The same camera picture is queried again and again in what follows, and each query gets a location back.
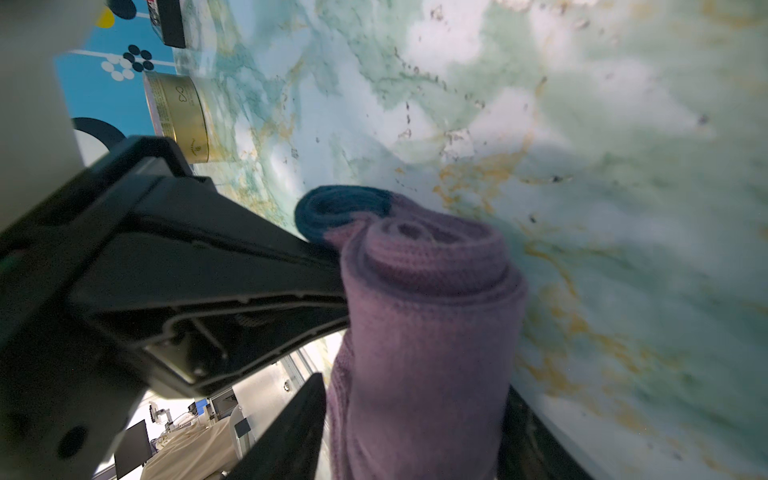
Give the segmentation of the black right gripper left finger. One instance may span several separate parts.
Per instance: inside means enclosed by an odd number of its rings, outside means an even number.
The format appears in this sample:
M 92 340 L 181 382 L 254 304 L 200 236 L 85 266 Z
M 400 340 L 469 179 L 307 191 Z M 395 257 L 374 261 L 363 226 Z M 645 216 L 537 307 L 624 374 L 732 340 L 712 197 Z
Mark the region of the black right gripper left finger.
M 227 477 L 313 480 L 325 418 L 323 377 L 314 373 Z

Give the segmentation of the purple teal sock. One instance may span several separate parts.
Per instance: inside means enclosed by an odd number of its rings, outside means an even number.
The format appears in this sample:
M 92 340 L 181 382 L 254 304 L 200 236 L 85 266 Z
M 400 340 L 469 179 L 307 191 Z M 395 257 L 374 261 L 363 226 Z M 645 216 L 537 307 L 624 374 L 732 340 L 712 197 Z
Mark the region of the purple teal sock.
M 350 325 L 328 387 L 336 479 L 492 479 L 527 284 L 503 235 L 390 191 L 295 209 L 339 255 Z

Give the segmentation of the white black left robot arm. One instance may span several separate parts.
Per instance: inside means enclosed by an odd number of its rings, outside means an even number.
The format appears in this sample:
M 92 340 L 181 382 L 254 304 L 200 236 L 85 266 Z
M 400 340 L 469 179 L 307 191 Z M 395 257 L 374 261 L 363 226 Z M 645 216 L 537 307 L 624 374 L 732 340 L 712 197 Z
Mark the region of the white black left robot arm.
M 98 1 L 1 5 L 1 475 L 88 479 L 144 393 L 208 396 L 345 328 L 334 253 L 165 137 L 85 166 L 54 58 Z

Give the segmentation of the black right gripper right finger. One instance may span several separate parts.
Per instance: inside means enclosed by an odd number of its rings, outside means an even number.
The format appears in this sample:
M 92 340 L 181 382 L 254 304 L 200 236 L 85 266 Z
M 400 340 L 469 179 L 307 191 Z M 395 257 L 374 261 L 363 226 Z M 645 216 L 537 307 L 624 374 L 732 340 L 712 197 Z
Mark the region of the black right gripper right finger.
M 513 387 L 506 400 L 497 478 L 592 480 Z

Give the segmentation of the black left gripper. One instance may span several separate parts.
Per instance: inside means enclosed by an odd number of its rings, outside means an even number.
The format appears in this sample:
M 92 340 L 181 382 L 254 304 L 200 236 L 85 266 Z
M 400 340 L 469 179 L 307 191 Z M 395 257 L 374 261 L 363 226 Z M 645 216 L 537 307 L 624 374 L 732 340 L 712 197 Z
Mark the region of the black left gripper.
M 333 251 L 164 178 L 190 172 L 130 137 L 3 231 L 3 478 L 92 476 L 145 391 L 112 343 L 153 389 L 204 396 L 348 326 Z

